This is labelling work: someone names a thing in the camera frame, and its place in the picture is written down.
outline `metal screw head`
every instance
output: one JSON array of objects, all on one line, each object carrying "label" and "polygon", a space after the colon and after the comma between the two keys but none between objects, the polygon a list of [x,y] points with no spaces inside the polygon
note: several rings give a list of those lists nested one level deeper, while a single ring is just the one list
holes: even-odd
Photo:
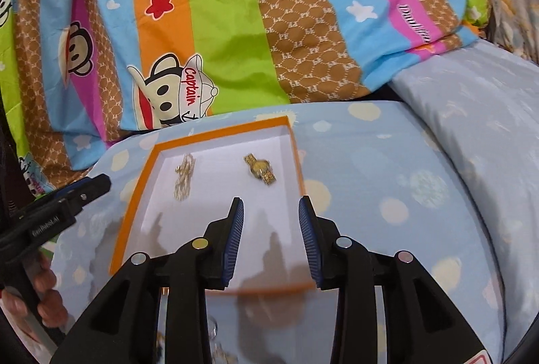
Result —
[{"label": "metal screw head", "polygon": [[208,246],[208,244],[209,244],[208,240],[204,238],[197,238],[191,243],[193,248],[197,250],[205,249]]},{"label": "metal screw head", "polygon": [[342,249],[349,249],[352,247],[352,240],[350,238],[346,238],[345,236],[341,236],[340,238],[337,238],[335,241],[338,247]]},{"label": "metal screw head", "polygon": [[413,254],[409,251],[401,251],[399,252],[397,257],[399,258],[399,261],[405,262],[406,264],[409,264],[413,261]]},{"label": "metal screw head", "polygon": [[146,255],[144,253],[135,253],[131,256],[131,264],[140,265],[146,262]]}]

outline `polka dot pattern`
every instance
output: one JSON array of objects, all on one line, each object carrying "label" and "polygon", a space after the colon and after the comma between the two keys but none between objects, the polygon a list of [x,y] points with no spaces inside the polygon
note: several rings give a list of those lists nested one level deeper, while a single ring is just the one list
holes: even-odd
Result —
[{"label": "polka dot pattern", "polygon": [[397,198],[384,198],[380,203],[380,213],[384,220],[390,224],[402,224],[408,217],[408,207]]},{"label": "polka dot pattern", "polygon": [[274,113],[263,113],[260,115],[256,115],[254,117],[254,120],[262,121],[264,119],[279,118],[281,116],[286,116],[291,126],[293,126],[297,122],[297,113],[291,110],[283,110],[281,112],[274,112]]},{"label": "polka dot pattern", "polygon": [[457,257],[449,257],[438,261],[432,268],[432,277],[446,292],[454,291],[460,283],[462,262]]},{"label": "polka dot pattern", "polygon": [[129,151],[122,150],[112,157],[112,163],[110,165],[111,171],[119,171],[127,165],[129,161]]},{"label": "polka dot pattern", "polygon": [[159,133],[147,133],[144,136],[142,136],[142,139],[139,141],[138,145],[143,150],[150,150],[155,145],[158,138],[159,138]]},{"label": "polka dot pattern", "polygon": [[382,111],[373,103],[351,103],[348,106],[348,113],[363,121],[374,121],[380,117]]},{"label": "polka dot pattern", "polygon": [[329,131],[329,129],[331,128],[331,124],[327,121],[318,121],[317,123],[313,124],[313,128],[317,132],[325,133]]},{"label": "polka dot pattern", "polygon": [[79,237],[79,238],[84,238],[84,235],[86,234],[86,226],[84,225],[84,223],[80,223],[79,224],[79,228],[78,230],[76,231],[76,235]]},{"label": "polka dot pattern", "polygon": [[126,183],[126,185],[122,189],[122,192],[120,192],[121,201],[125,201],[127,203],[129,202],[129,200],[131,200],[131,196],[133,195],[133,191],[135,190],[137,181],[138,181],[138,177],[132,178]]},{"label": "polka dot pattern", "polygon": [[427,170],[414,172],[410,177],[412,197],[429,209],[437,209],[449,198],[449,189],[440,176]]},{"label": "polka dot pattern", "polygon": [[73,250],[71,250],[71,247],[66,244],[63,241],[60,241],[56,244],[56,250],[57,253],[60,253],[60,255],[66,260],[69,261],[73,256]]},{"label": "polka dot pattern", "polygon": [[107,224],[108,221],[104,212],[92,215],[92,218],[90,218],[90,235],[93,238],[102,237]]},{"label": "polka dot pattern", "polygon": [[322,215],[331,204],[331,193],[325,184],[318,180],[305,180],[305,190],[311,198],[316,215]]},{"label": "polka dot pattern", "polygon": [[84,282],[84,279],[86,279],[86,270],[81,266],[78,266],[73,273],[73,280],[77,285],[80,285]]},{"label": "polka dot pattern", "polygon": [[503,305],[500,294],[500,283],[497,276],[492,276],[483,289],[483,297],[492,309],[499,309]]}]

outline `finger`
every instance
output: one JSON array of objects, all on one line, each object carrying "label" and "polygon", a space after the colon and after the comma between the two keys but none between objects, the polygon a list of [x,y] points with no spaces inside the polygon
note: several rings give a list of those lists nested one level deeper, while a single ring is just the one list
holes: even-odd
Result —
[{"label": "finger", "polygon": [[45,293],[37,310],[43,321],[50,327],[58,327],[67,322],[67,310],[60,293],[56,290]]},{"label": "finger", "polygon": [[28,315],[28,308],[24,302],[15,297],[13,294],[10,294],[6,290],[2,291],[2,301],[4,302],[5,308],[8,312],[13,314],[16,317],[26,317]]},{"label": "finger", "polygon": [[51,269],[51,260],[42,251],[39,252],[39,264],[43,270]]},{"label": "finger", "polygon": [[34,277],[34,288],[36,291],[44,293],[52,290],[56,285],[56,276],[52,270],[43,270]]}]

